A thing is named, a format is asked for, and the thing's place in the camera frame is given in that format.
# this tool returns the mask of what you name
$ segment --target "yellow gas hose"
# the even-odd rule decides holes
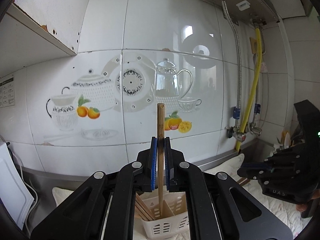
[[[260,68],[261,68],[261,62],[262,62],[262,45],[261,45],[261,34],[260,34],[260,30],[259,27],[255,28],[256,31],[256,36],[257,36],[257,54],[258,54],[258,60],[257,60],[257,65],[256,65],[256,69],[254,71],[254,78],[253,78],[253,83],[252,83],[252,87],[250,90],[250,96],[247,102],[247,107],[245,109],[244,112],[244,117],[240,126],[240,132],[244,132],[245,126],[248,122],[249,119],[249,115],[250,115],[250,111],[251,111],[251,106],[254,100],[254,96],[255,96],[255,92],[256,92],[256,87],[257,87],[257,83],[259,80],[259,74],[260,74]],[[241,142],[237,141],[236,143],[236,150],[237,152],[239,152],[240,149],[240,145]]]

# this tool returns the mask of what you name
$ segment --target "finger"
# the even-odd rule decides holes
[[[317,189],[312,196],[312,199],[320,198],[320,189]]]
[[[300,211],[300,212],[304,212],[304,211],[306,211],[306,210],[308,209],[308,205],[306,205],[306,204],[297,205],[297,206],[296,206],[296,209],[297,209],[298,211]]]

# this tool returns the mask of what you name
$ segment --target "power cord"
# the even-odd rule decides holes
[[[7,144],[7,148],[8,148],[8,150],[9,150],[9,153],[10,153],[11,157],[14,156],[14,157],[17,159],[18,164],[19,164],[19,167],[20,167],[20,175],[21,175],[21,179],[22,179],[23,183],[24,183],[28,188],[30,188],[30,189],[34,192],[34,194],[35,194],[35,196],[36,196],[36,200],[34,201],[34,204],[30,207],[30,209],[29,209],[29,211],[28,211],[28,213],[27,213],[27,216],[26,216],[26,220],[24,221],[24,223],[25,223],[25,225],[26,225],[27,232],[28,232],[29,237],[30,237],[30,236],[31,236],[31,233],[30,233],[30,230],[29,230],[29,227],[28,227],[28,217],[29,217],[31,211],[35,208],[35,206],[36,206],[37,203],[38,203],[38,194],[37,194],[37,192],[34,190],[33,187],[31,187],[28,183],[26,183],[26,182],[24,181],[23,173],[22,173],[22,166],[21,166],[21,159],[20,159],[17,155],[15,155],[14,152],[8,147],[8,145],[9,145],[10,143],[7,143],[7,142],[3,139],[3,137],[2,137],[1,135],[0,135],[0,139]]]

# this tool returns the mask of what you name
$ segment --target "instruction label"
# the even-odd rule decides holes
[[[11,74],[0,80],[0,108],[14,105],[14,77]]]

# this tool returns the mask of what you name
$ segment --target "tile decoration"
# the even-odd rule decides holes
[[[158,102],[166,104],[165,135],[187,161],[233,149],[225,128],[234,123],[237,67],[221,9],[205,0],[116,1],[89,0],[77,56],[14,73],[16,102],[0,109],[0,134],[16,142],[26,167],[82,176],[118,171],[156,136]],[[255,33],[244,23],[237,29],[244,109]]]

